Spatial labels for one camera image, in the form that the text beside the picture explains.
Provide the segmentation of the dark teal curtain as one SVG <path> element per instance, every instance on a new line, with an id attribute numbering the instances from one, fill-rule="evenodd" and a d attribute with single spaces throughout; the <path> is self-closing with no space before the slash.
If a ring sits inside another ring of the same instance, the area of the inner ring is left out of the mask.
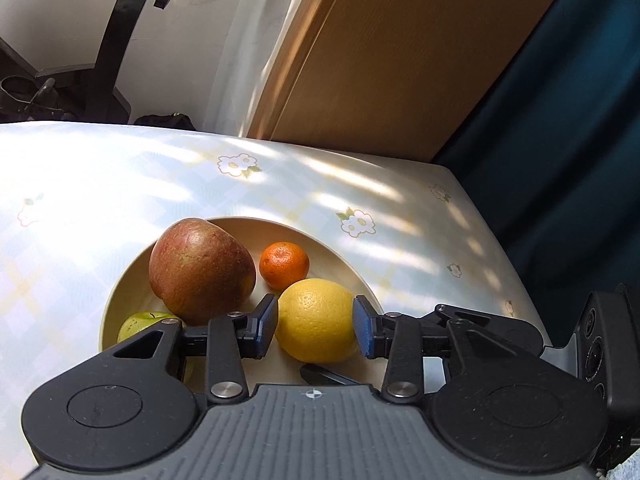
<path id="1" fill-rule="evenodd" d="M 639 0 L 554 0 L 434 161 L 565 344 L 590 292 L 639 283 Z"/>

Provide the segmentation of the yellow lemon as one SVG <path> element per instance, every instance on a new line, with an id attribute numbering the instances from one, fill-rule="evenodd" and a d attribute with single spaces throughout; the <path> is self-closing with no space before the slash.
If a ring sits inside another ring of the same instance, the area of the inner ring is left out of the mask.
<path id="1" fill-rule="evenodd" d="M 322 278 L 306 278 L 288 286 L 278 301 L 280 348 L 304 363 L 349 359 L 357 350 L 352 300 L 354 295 L 347 288 Z"/>

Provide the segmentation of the wooden door panel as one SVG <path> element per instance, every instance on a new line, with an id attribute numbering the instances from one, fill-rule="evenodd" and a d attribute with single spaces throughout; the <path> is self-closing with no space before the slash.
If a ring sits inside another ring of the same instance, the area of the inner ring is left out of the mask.
<path id="1" fill-rule="evenodd" d="M 252 139 L 427 162 L 553 0 L 302 0 Z"/>

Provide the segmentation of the floral plaid tablecloth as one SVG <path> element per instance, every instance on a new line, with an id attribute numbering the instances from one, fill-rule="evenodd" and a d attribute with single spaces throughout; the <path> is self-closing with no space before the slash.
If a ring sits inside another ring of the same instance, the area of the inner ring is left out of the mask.
<path id="1" fill-rule="evenodd" d="M 539 322 L 494 234 L 452 173 L 364 155 L 78 122 L 1 128 L 1 474 L 34 459 L 29 393 L 96 353 L 111 292 L 188 217 L 270 220 L 335 250 L 384 310 L 438 304 Z"/>

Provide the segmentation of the black exercise bike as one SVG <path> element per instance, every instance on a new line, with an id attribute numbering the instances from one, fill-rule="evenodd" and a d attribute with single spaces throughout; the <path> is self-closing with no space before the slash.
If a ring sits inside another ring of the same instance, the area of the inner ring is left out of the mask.
<path id="1" fill-rule="evenodd" d="M 35 70 L 92 64 L 115 2 L 1 0 L 1 37 Z M 116 82 L 133 118 L 196 115 L 188 21 L 184 0 L 145 3 Z"/>

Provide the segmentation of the small orange mandarin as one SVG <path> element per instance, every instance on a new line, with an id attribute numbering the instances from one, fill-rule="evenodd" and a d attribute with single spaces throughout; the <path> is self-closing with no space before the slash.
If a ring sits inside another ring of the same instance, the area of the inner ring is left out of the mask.
<path id="1" fill-rule="evenodd" d="M 282 292 L 292 284 L 307 277 L 310 260 L 299 245 L 291 242 L 275 242 L 266 247 L 259 259 L 262 279 L 272 289 Z"/>

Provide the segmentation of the green apple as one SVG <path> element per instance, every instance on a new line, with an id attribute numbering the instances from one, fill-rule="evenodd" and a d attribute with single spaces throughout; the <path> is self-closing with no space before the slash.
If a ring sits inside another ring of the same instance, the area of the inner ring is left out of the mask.
<path id="1" fill-rule="evenodd" d="M 118 369 L 137 380 L 171 377 L 189 379 L 193 365 L 186 356 L 183 322 L 175 315 L 140 312 L 131 315 L 118 333 L 113 358 Z"/>

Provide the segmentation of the dull brownish red apple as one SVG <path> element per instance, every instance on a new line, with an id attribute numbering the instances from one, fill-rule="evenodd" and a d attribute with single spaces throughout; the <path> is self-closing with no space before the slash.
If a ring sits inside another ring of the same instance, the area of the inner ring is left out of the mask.
<path id="1" fill-rule="evenodd" d="M 186 218 L 156 241 L 149 281 L 165 307 L 189 325 L 240 310 L 256 283 L 248 250 L 212 222 Z"/>

